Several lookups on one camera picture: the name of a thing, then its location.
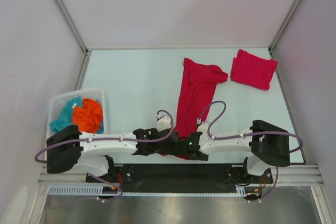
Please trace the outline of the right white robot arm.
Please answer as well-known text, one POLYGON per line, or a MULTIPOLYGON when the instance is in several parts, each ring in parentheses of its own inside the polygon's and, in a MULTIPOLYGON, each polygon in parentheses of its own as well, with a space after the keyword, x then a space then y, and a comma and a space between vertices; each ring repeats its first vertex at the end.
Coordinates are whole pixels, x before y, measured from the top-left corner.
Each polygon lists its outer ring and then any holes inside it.
POLYGON ((244 152, 243 179, 254 183, 271 167, 290 165, 288 132, 262 120, 254 120, 246 129, 210 136, 210 123, 202 122, 197 131, 177 142, 174 155, 180 158, 208 161, 216 153, 244 152))

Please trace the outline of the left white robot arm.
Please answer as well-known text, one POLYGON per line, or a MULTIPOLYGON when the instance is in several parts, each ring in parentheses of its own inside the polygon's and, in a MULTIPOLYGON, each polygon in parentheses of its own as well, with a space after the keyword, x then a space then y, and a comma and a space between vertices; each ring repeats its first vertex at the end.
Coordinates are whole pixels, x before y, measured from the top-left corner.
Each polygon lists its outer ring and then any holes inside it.
POLYGON ((117 136, 80 132, 77 126, 71 125, 47 139, 47 173, 80 170, 110 182, 116 175, 113 154, 148 156, 172 150, 177 142, 178 135, 172 129, 138 129, 117 136))

